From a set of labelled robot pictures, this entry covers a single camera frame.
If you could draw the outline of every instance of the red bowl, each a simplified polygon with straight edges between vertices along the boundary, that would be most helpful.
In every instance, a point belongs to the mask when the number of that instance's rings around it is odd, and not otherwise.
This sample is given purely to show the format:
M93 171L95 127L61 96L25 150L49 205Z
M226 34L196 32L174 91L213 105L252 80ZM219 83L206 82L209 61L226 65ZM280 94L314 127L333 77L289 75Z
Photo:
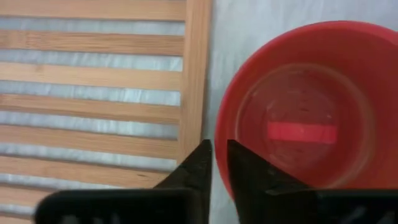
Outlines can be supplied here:
M398 187L396 83L393 30L321 22L270 41L221 102L216 160L228 192L227 139L314 187Z

